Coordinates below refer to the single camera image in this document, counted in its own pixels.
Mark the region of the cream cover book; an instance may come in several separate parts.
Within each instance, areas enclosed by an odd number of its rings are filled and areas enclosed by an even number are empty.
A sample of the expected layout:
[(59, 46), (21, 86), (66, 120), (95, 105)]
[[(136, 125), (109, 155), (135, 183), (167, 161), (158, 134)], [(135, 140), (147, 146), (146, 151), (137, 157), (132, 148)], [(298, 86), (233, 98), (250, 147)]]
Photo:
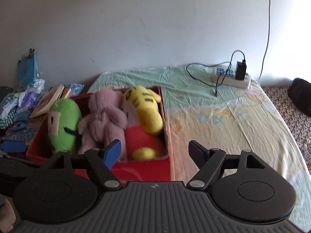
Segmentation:
[(58, 86), (52, 87), (47, 93), (45, 93), (36, 105), (34, 111), (30, 115), (30, 118), (46, 114), (50, 110), (52, 104), (60, 97), (64, 88), (65, 86), (63, 84), (59, 84)]

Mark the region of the green cartoon bed sheet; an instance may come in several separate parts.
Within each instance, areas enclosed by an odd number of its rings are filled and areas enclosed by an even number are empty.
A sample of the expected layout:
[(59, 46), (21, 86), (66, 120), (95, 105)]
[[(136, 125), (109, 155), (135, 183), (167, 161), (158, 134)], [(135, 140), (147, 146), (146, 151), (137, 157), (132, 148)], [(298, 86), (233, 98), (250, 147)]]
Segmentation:
[(196, 140), (229, 154), (249, 149), (289, 181), (297, 194), (290, 221), (310, 230), (310, 174), (285, 121), (261, 86), (248, 90), (211, 86), (211, 69), (202, 66), (106, 72), (90, 86), (127, 88), (160, 86), (168, 125), (171, 178), (187, 182), (198, 171), (188, 154)]

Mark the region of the yellow tiger plush red shirt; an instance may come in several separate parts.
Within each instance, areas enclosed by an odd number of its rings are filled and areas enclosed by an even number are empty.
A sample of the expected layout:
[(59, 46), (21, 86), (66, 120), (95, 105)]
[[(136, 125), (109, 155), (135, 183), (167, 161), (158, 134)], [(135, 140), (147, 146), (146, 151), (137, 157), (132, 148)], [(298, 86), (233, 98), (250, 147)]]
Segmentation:
[(160, 103), (161, 96), (150, 88), (136, 85), (124, 92), (121, 109), (128, 120), (124, 133), (130, 159), (152, 160), (165, 155)]

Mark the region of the blue plastic bag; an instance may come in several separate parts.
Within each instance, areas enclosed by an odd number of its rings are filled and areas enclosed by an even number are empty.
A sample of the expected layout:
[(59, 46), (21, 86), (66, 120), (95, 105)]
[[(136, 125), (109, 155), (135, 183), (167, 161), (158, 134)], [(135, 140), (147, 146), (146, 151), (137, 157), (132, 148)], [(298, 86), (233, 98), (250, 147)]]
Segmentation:
[(38, 65), (34, 48), (23, 54), (17, 63), (17, 88), (19, 90), (33, 86), (38, 80)]

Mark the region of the patterned knit blanket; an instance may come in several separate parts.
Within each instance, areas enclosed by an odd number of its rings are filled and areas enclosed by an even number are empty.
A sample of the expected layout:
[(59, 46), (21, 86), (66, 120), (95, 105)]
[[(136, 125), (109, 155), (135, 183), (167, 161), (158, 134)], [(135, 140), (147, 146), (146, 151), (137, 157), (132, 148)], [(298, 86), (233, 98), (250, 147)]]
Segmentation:
[(263, 87), (292, 133), (310, 172), (310, 117), (301, 112), (288, 97), (285, 87)]

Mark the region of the pink fluffy bunny plush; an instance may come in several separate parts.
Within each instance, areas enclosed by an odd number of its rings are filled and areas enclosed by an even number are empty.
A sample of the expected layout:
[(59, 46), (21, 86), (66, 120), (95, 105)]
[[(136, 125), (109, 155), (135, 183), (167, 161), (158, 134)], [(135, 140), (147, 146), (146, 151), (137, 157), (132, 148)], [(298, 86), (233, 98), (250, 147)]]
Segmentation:
[(82, 136), (79, 154), (91, 148), (107, 146), (115, 139), (121, 142), (120, 160), (127, 159), (127, 148), (124, 131), (128, 119), (121, 110), (123, 94), (121, 91), (102, 88), (90, 96), (90, 113), (78, 124), (79, 135)]

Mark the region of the black charger adapter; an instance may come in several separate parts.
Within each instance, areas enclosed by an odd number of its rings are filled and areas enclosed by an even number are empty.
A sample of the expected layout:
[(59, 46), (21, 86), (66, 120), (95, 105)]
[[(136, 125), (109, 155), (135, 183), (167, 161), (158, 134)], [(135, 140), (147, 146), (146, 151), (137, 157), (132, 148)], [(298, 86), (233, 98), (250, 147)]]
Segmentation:
[(246, 60), (243, 59), (242, 62), (237, 62), (236, 70), (235, 70), (235, 79), (238, 81), (243, 81), (246, 75)]

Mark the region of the blue pouch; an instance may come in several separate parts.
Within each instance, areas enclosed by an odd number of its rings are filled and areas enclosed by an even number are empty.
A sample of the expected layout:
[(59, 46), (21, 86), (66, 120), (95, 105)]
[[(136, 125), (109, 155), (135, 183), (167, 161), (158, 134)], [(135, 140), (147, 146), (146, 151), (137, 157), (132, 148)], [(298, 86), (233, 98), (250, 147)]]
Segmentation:
[(14, 118), (14, 121), (10, 127), (11, 131), (17, 131), (17, 130), (21, 130), (27, 127), (28, 123), (30, 121), (29, 117), (22, 117), (22, 116), (16, 116)]

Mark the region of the red cardboard box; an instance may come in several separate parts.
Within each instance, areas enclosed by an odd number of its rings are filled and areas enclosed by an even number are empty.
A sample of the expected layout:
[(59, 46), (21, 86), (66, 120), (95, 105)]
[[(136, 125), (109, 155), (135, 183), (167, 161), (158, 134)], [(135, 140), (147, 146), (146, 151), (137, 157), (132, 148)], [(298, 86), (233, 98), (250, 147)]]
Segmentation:
[[(124, 92), (127, 89), (128, 88), (117, 91), (121, 91), (121, 93), (124, 94)], [(161, 89), (159, 87), (153, 87), (150, 89), (152, 89), (161, 96)], [(82, 118), (90, 113), (89, 99), (92, 94), (93, 93), (71, 98), (78, 104)], [(118, 158), (118, 161), (114, 164), (111, 170), (122, 183), (126, 183), (128, 181), (166, 182), (171, 179), (170, 156), (168, 152), (166, 123), (162, 104), (162, 96), (161, 96), (161, 103), (159, 104), (159, 110), (161, 112), (162, 119), (164, 122), (161, 138), (163, 139), (166, 146), (165, 155), (162, 157), (157, 157), (152, 160), (132, 160), (128, 157), (128, 155), (127, 159), (120, 160)], [(54, 147), (51, 144), (50, 138), (48, 136), (47, 115), (48, 112), (46, 113), (46, 116), (44, 117), (43, 122), (41, 124), (41, 127), (38, 129), (36, 135), (34, 136), (33, 141), (31, 142), (30, 147), (26, 154), (29, 160), (36, 163), (45, 163), (56, 154), (54, 153)], [(81, 156), (84, 154), (78, 153), (78, 150), (81, 147), (81, 142), (82, 136), (78, 135), (76, 139), (76, 153), (72, 155)]]

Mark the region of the light blue packet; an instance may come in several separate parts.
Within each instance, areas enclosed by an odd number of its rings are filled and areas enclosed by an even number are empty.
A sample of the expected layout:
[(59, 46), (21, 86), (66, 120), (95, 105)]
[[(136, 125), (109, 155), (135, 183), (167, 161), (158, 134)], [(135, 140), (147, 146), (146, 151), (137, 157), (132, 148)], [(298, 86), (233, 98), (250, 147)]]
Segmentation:
[(78, 96), (83, 91), (84, 85), (82, 85), (82, 84), (69, 84), (69, 85), (65, 86), (65, 88), (71, 89), (70, 96)]

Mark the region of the orange book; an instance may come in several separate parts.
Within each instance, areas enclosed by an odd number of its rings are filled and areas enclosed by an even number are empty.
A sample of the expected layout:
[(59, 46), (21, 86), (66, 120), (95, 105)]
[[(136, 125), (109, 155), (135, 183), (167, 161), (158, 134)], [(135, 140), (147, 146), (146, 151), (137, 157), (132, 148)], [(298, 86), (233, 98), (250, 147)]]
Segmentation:
[(65, 88), (63, 90), (63, 93), (61, 95), (61, 98), (69, 98), (71, 95), (71, 89), (70, 88)]

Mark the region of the white power strip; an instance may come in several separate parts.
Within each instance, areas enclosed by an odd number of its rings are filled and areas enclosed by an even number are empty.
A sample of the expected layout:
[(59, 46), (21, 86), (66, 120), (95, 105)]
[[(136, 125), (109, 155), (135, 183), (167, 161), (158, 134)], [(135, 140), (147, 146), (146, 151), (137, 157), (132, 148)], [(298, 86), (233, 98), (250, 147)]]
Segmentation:
[(243, 81), (238, 81), (235, 79), (235, 71), (234, 70), (228, 70), (226, 72), (226, 69), (223, 67), (215, 67), (212, 71), (212, 82), (219, 85), (228, 85), (233, 87), (239, 87), (243, 89), (250, 88), (251, 85), (251, 78), (246, 73), (245, 79)]

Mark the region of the blue checkered towel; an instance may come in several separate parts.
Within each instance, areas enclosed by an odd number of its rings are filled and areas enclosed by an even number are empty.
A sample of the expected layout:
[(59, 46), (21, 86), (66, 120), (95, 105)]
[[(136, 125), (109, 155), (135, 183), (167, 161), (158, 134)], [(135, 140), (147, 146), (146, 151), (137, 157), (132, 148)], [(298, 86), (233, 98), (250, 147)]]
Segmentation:
[(16, 131), (10, 131), (3, 138), (5, 140), (17, 141), (17, 142), (25, 142), (29, 144), (38, 131), (37, 127), (33, 128), (25, 128)]

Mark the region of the purple plastic packet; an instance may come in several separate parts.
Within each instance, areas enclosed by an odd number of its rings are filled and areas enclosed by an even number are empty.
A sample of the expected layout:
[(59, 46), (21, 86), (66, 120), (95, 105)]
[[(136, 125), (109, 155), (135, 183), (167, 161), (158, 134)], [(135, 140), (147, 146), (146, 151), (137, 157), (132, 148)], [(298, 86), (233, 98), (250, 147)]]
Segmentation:
[(39, 97), (39, 94), (37, 94), (34, 91), (30, 91), (26, 93), (22, 100), (20, 108), (27, 108), (27, 109), (33, 108), (36, 104), (38, 97)]

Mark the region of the green plush toy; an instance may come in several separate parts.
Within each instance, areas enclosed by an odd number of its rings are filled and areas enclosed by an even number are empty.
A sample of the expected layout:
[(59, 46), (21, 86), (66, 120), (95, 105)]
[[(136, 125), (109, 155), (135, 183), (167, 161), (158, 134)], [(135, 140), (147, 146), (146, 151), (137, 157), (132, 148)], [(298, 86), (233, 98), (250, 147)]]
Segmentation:
[(68, 98), (56, 100), (47, 115), (48, 136), (54, 147), (54, 153), (68, 150), (76, 153), (77, 126), (82, 119), (78, 104)]

